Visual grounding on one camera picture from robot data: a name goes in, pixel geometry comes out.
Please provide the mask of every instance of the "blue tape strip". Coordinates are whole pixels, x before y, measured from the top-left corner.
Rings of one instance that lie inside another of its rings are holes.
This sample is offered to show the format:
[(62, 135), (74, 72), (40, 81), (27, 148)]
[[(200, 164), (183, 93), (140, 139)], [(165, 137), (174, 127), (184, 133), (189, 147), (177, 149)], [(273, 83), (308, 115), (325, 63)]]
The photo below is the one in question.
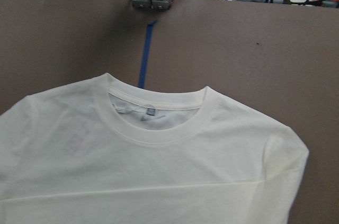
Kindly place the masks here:
[(142, 89), (144, 89), (145, 87), (148, 55), (149, 55), (149, 50), (150, 50), (150, 41), (152, 39), (153, 26), (156, 22), (157, 20), (147, 25), (144, 52), (142, 53), (141, 68), (140, 68), (139, 83), (138, 83), (138, 87)]

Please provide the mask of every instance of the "shirt sleeve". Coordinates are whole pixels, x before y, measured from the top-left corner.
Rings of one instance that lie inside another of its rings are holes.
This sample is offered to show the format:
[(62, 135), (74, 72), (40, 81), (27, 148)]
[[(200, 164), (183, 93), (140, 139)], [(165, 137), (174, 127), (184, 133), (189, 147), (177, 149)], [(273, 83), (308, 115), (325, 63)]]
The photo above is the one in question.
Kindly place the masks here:
[(286, 224), (304, 175), (309, 150), (289, 127), (281, 129), (266, 144), (265, 180), (252, 195), (251, 223)]
[(26, 96), (0, 115), (0, 200), (33, 131), (35, 111)]

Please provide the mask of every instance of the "neckline ribbing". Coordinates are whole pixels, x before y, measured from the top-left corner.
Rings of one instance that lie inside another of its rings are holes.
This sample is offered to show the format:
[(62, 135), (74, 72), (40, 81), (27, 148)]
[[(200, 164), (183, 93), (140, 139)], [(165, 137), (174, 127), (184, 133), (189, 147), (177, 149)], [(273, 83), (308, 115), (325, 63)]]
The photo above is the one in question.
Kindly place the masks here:
[[(109, 73), (96, 78), (94, 96), (99, 114), (106, 125), (130, 142), (150, 147), (166, 146), (193, 136), (203, 129), (218, 103), (218, 94), (209, 86), (185, 93), (162, 93), (126, 84)], [(115, 110), (109, 94), (141, 106), (154, 106), (156, 109), (198, 111), (178, 126), (163, 130), (148, 130), (137, 127)]]

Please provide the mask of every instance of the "t-shirt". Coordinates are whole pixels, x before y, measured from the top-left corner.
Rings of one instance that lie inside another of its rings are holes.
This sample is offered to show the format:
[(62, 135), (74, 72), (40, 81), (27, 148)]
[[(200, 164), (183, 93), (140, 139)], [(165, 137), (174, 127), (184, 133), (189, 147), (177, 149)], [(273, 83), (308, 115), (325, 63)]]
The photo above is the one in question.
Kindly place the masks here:
[(209, 86), (160, 93), (105, 73), (0, 116), (0, 224), (286, 224), (308, 154)]

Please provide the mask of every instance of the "size tag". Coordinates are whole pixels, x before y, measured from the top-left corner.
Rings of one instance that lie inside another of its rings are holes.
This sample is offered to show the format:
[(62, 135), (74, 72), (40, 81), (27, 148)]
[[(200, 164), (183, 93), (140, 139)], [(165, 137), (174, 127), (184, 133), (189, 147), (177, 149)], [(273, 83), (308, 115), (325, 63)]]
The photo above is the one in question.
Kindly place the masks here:
[(155, 109), (148, 108), (146, 114), (155, 116)]

